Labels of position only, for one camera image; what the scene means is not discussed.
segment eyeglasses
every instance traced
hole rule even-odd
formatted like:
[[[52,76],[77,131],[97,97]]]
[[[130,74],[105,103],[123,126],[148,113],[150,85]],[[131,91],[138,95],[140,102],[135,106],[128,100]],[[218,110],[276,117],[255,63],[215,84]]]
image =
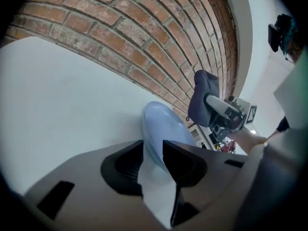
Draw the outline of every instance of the eyeglasses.
[[[287,51],[285,59],[293,64],[295,58],[296,58],[296,50],[295,49],[289,49]]]

